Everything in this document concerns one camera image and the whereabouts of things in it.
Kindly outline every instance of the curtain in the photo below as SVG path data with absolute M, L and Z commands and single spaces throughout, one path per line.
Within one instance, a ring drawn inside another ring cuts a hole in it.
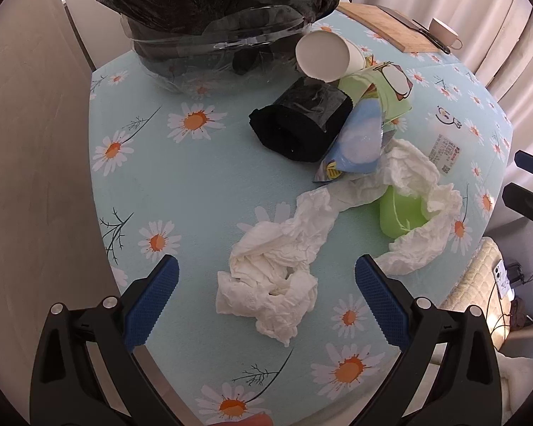
M 436 17 L 456 32 L 464 48 L 454 54 L 486 85 L 514 126 L 504 185 L 515 182 L 533 191 L 533 175 L 513 163 L 519 149 L 533 154 L 533 7 L 528 0 L 353 0 L 380 4 L 428 26 Z M 489 229 L 520 215 L 501 200 Z

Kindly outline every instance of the clear plastic container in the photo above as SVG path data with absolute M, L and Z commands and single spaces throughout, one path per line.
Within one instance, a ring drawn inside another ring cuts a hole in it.
M 290 6 L 246 9 L 218 19 L 201 35 L 162 33 L 123 16 L 124 32 L 148 72 L 167 89 L 200 97 L 294 69 L 305 18 Z

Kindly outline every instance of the wooden cutting board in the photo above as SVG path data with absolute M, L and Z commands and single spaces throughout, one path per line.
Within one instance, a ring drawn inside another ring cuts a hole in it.
M 403 53 L 437 53 L 440 51 L 423 34 L 409 29 L 377 6 L 341 2 L 338 11 L 381 35 Z

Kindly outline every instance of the table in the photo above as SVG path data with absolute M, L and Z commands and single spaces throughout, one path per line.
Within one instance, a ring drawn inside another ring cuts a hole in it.
M 339 12 L 314 28 L 340 33 L 366 55 L 404 69 L 413 83 L 413 109 L 394 122 L 397 138 L 426 155 L 450 142 L 461 149 L 441 178 L 464 197 L 446 250 L 399 277 L 413 295 L 439 304 L 486 227 L 512 127 L 454 56 L 403 54 Z M 232 94 L 214 94 L 202 85 L 193 99 L 155 85 L 129 52 L 92 77 L 91 177 L 107 257 L 121 291 L 145 277 L 162 254 L 178 258 L 179 285 L 146 345 L 206 424 L 264 411 L 277 426 L 289 425 L 375 388 L 387 374 L 382 367 L 398 353 L 354 281 L 361 254 L 388 250 L 376 203 L 338 217 L 311 267 L 319 279 L 316 307 L 289 348 L 259 334 L 254 319 L 215 311 L 216 273 L 228 271 L 231 245 L 257 221 L 287 219 L 296 197 L 318 186 L 311 182 L 316 165 L 263 148 L 248 124 L 249 113 L 271 104 L 297 75 Z

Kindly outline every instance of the white tissue paper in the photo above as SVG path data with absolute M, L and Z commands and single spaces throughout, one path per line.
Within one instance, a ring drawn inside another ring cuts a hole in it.
M 288 346 L 316 303 L 318 280 L 310 274 L 310 264 L 339 212 L 374 202 L 390 185 L 401 195 L 421 196 L 431 219 L 376 259 L 383 272 L 408 274 L 444 251 L 462 197 L 452 184 L 438 186 L 438 169 L 411 143 L 393 139 L 375 173 L 344 176 L 301 194 L 293 218 L 282 224 L 259 222 L 233 245 L 230 272 L 217 273 L 218 313 L 255 317 L 258 332 Z

